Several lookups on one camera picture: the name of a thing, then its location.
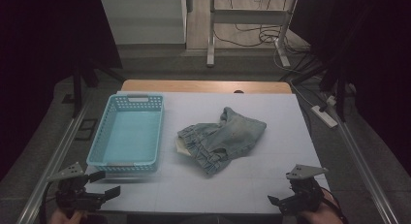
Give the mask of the wooden table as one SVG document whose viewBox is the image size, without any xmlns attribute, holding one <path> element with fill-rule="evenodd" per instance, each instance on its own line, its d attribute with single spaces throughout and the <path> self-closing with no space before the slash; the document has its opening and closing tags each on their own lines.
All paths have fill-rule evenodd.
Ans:
<svg viewBox="0 0 411 224">
<path fill-rule="evenodd" d="M 291 94 L 286 82 L 222 80 L 126 80 L 122 91 Z"/>
</svg>

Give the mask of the person's right hand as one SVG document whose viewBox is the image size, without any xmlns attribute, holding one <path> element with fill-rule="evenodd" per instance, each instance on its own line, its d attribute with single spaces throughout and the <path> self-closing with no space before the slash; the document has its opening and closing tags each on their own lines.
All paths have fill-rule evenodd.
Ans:
<svg viewBox="0 0 411 224">
<path fill-rule="evenodd" d="M 305 210 L 300 212 L 299 216 L 309 224 L 343 224 L 337 214 L 324 203 L 315 212 Z"/>
</svg>

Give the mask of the black rectangular floor frame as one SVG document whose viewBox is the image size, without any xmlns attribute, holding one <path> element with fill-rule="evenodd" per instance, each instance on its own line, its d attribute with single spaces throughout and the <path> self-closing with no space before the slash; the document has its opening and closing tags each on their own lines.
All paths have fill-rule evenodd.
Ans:
<svg viewBox="0 0 411 224">
<path fill-rule="evenodd" d="M 84 119 L 80 126 L 79 129 L 76 133 L 75 140 L 76 141 L 90 141 L 93 137 L 93 134 L 95 132 L 96 126 L 98 123 L 97 118 L 86 118 Z"/>
</svg>

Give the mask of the white desk frame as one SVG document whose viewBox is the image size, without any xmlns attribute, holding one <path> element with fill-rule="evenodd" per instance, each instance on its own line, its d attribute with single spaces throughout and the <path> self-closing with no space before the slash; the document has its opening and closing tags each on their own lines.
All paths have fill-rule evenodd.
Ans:
<svg viewBox="0 0 411 224">
<path fill-rule="evenodd" d="M 215 24 L 264 24 L 280 27 L 279 36 L 274 40 L 276 53 L 285 68 L 290 67 L 285 53 L 285 37 L 291 23 L 297 0 L 288 0 L 283 10 L 242 10 L 216 9 L 215 0 L 209 0 L 209 36 L 207 43 L 206 65 L 214 66 L 214 25 Z"/>
</svg>

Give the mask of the black metal stand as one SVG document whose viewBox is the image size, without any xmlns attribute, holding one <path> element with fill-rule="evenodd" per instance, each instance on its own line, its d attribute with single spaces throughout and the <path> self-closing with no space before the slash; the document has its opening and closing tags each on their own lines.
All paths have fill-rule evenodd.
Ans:
<svg viewBox="0 0 411 224">
<path fill-rule="evenodd" d="M 325 76 L 320 82 L 321 91 L 330 91 L 334 86 L 336 86 L 336 105 L 335 111 L 337 117 L 344 122 L 344 100 L 345 100 L 345 84 L 346 84 L 346 64 L 349 56 L 349 49 L 356 40 L 358 32 L 361 30 L 366 17 L 372 10 L 372 6 L 369 4 L 364 4 L 364 6 L 359 11 L 359 14 L 353 20 L 353 24 L 350 27 L 347 36 L 342 42 L 341 48 L 336 52 L 330 61 L 324 66 L 327 70 Z"/>
<path fill-rule="evenodd" d="M 87 87 L 97 87 L 99 84 L 95 70 L 99 70 L 119 82 L 126 81 L 123 76 L 97 59 L 88 58 L 77 63 L 73 68 L 73 98 L 71 101 L 74 104 L 74 111 L 72 118 L 78 117 L 82 109 L 82 83 L 85 82 Z"/>
</svg>

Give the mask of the dark curtain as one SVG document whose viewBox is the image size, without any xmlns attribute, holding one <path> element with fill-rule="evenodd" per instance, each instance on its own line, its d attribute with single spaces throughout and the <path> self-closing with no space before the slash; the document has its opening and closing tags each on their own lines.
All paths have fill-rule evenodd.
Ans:
<svg viewBox="0 0 411 224">
<path fill-rule="evenodd" d="M 356 88 L 360 115 L 411 176 L 411 0 L 299 0 L 291 30 L 323 63 L 323 91 Z"/>
<path fill-rule="evenodd" d="M 0 180 L 76 69 L 122 66 L 102 0 L 0 0 Z"/>
</svg>

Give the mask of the aluminium rail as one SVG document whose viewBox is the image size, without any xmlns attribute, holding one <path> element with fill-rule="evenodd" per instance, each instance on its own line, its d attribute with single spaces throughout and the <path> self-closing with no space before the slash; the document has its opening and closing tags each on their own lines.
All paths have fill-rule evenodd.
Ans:
<svg viewBox="0 0 411 224">
<path fill-rule="evenodd" d="M 372 201 L 376 206 L 383 222 L 385 224 L 399 224 L 391 203 L 389 202 L 377 178 L 374 176 L 374 173 L 368 166 L 363 153 L 361 152 L 359 145 L 357 144 L 348 125 L 336 113 L 335 107 L 329 102 L 329 96 L 324 92 L 321 92 L 321 96 L 326 100 L 330 114 L 338 124 L 338 131 L 345 142 L 347 150 L 353 158 L 359 174 L 363 179 L 364 185 L 371 195 Z"/>
<path fill-rule="evenodd" d="M 23 174 L 19 177 L 23 190 L 23 208 L 16 224 L 34 224 L 39 213 L 47 178 L 56 173 L 74 141 L 76 132 L 94 97 L 87 94 L 76 117 L 74 105 L 53 101 L 34 137 L 22 154 Z"/>
</svg>

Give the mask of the person's left hand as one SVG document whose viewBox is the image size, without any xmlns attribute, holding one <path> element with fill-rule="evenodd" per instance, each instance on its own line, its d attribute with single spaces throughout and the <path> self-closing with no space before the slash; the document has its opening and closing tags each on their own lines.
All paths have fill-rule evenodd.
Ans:
<svg viewBox="0 0 411 224">
<path fill-rule="evenodd" d="M 81 220 L 85 218 L 85 211 L 76 210 L 71 217 L 67 217 L 66 214 L 58 208 L 52 213 L 48 224 L 80 224 Z"/>
</svg>

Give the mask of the light blue plastic basket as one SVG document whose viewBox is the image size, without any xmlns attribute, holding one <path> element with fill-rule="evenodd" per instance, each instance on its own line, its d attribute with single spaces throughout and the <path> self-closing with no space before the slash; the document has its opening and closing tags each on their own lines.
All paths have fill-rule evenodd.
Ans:
<svg viewBox="0 0 411 224">
<path fill-rule="evenodd" d="M 163 96 L 114 94 L 106 104 L 86 163 L 108 173 L 155 172 Z"/>
</svg>

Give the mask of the white cabinet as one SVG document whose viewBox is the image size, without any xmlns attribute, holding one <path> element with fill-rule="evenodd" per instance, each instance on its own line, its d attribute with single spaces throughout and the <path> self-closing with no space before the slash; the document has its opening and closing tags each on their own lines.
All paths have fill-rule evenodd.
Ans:
<svg viewBox="0 0 411 224">
<path fill-rule="evenodd" d="M 186 43 L 186 0 L 101 0 L 117 45 Z"/>
</svg>

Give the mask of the white table mat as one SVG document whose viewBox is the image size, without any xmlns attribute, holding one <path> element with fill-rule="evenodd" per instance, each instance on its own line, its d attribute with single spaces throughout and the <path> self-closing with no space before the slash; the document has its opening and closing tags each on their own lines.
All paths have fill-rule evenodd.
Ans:
<svg viewBox="0 0 411 224">
<path fill-rule="evenodd" d="M 297 164 L 320 164 L 293 94 L 216 94 L 166 92 L 157 171 L 149 176 L 107 178 L 88 185 L 90 192 L 121 188 L 105 210 L 157 213 L 274 214 L 269 197 L 292 195 L 286 177 Z M 262 120 L 267 129 L 254 149 L 214 176 L 178 153 L 179 130 L 218 121 L 224 108 Z"/>
</svg>

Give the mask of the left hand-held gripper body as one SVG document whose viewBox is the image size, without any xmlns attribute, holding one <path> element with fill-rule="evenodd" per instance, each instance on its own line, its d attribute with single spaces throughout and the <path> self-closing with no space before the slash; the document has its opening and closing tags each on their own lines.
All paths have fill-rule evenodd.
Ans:
<svg viewBox="0 0 411 224">
<path fill-rule="evenodd" d="M 76 162 L 47 178 L 47 182 L 58 182 L 55 199 L 59 208 L 68 213 L 75 210 L 95 211 L 101 208 L 106 201 L 105 194 L 86 191 L 88 176 L 80 163 Z"/>
</svg>

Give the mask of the white power strip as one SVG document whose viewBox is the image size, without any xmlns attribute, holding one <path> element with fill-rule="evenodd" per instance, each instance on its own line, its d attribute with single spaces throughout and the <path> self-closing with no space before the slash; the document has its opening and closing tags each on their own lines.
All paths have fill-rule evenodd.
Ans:
<svg viewBox="0 0 411 224">
<path fill-rule="evenodd" d="M 329 128 L 337 126 L 337 122 L 322 108 L 319 106 L 313 106 L 311 111 L 319 117 Z"/>
</svg>

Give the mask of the blue denim shorts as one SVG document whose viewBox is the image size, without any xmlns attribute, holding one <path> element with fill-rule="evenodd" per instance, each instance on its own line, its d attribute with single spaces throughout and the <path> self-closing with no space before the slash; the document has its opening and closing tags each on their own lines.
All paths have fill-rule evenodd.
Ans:
<svg viewBox="0 0 411 224">
<path fill-rule="evenodd" d="M 175 147 L 213 176 L 252 150 L 266 128 L 265 122 L 226 107 L 218 123 L 198 123 L 178 131 Z"/>
</svg>

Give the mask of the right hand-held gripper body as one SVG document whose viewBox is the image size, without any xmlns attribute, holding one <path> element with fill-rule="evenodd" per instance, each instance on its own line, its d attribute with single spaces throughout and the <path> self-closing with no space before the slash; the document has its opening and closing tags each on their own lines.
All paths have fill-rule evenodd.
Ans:
<svg viewBox="0 0 411 224">
<path fill-rule="evenodd" d="M 286 174 L 290 181 L 296 179 L 298 187 L 294 195 L 279 201 L 279 210 L 283 215 L 297 215 L 301 211 L 316 211 L 320 206 L 324 194 L 315 176 L 325 174 L 328 170 L 322 167 L 313 167 L 297 164 Z"/>
</svg>

